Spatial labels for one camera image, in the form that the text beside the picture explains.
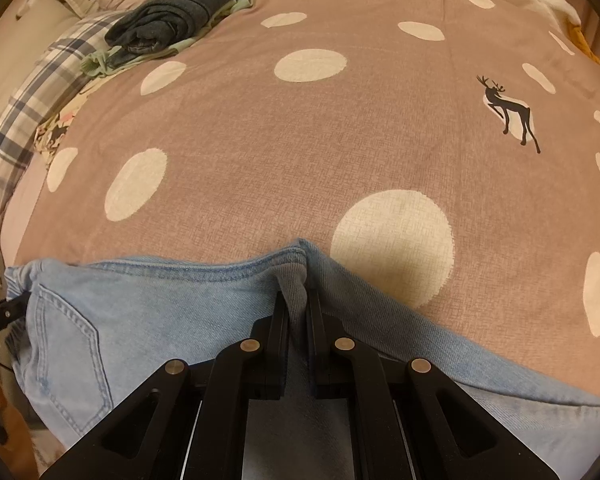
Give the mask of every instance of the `black deer silhouette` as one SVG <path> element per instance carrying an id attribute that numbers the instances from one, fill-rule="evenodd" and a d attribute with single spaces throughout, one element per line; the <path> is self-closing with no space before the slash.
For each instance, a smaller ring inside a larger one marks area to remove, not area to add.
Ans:
<path id="1" fill-rule="evenodd" d="M 476 78 L 485 87 L 484 95 L 487 97 L 489 107 L 505 121 L 503 134 L 506 135 L 509 133 L 509 112 L 518 114 L 520 116 L 520 122 L 522 123 L 522 142 L 520 142 L 520 144 L 522 144 L 523 146 L 526 145 L 526 133 L 529 132 L 536 144 L 536 152 L 540 153 L 540 146 L 538 146 L 538 140 L 536 139 L 534 133 L 531 131 L 531 124 L 529 124 L 529 121 L 531 119 L 531 108 L 528 108 L 525 105 L 521 105 L 520 103 L 515 103 L 513 101 L 507 101 L 506 99 L 503 99 L 503 97 L 500 95 L 500 92 L 504 92 L 505 89 L 504 87 L 498 85 L 495 81 L 493 81 L 493 86 L 489 86 L 487 84 L 487 81 L 489 80 L 488 78 L 485 78 L 484 76 L 476 76 Z"/>

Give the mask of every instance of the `plaid pillow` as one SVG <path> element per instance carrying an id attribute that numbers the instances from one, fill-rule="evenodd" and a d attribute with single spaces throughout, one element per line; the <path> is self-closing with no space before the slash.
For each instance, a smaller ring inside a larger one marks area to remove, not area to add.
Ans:
<path id="1" fill-rule="evenodd" d="M 33 155 L 36 128 L 64 107 L 87 83 L 80 63 L 106 50 L 105 33 L 124 12 L 106 12 L 76 23 L 36 62 L 0 116 L 0 224 L 7 203 Z"/>

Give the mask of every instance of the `light blue jeans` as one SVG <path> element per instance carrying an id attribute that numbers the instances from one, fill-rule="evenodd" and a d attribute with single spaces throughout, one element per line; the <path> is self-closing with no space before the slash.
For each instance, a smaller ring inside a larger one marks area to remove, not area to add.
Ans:
<path id="1" fill-rule="evenodd" d="M 305 240 L 222 266 L 139 257 L 8 269 L 10 298 L 31 291 L 26 323 L 14 324 L 8 338 L 18 382 L 71 446 L 165 361 L 208 360 L 247 337 L 282 290 L 292 327 L 287 388 L 278 402 L 250 403 L 243 478 L 350 479 L 346 405 L 308 392 L 300 351 L 307 278 L 325 313 L 353 337 L 392 358 L 435 363 L 561 480 L 581 478 L 599 455 L 599 397 L 435 325 Z"/>

